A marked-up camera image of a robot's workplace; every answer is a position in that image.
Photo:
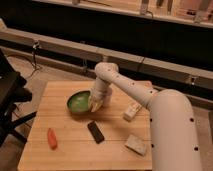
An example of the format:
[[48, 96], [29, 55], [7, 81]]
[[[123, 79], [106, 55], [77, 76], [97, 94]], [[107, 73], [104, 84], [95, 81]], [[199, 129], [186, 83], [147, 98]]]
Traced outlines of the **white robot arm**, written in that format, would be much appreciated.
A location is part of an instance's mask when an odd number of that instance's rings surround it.
[[139, 84], [121, 75], [115, 63], [98, 63], [95, 74], [89, 100], [92, 112], [102, 106], [110, 84], [150, 112], [153, 171], [202, 171], [194, 112], [183, 93]]

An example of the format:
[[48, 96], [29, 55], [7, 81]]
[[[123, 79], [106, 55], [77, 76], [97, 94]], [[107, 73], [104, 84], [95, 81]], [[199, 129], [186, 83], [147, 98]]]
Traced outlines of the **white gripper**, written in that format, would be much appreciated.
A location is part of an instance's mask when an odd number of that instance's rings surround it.
[[90, 108], [92, 112], [98, 111], [103, 104], [109, 104], [112, 95], [110, 84], [100, 78], [96, 78], [91, 89]]

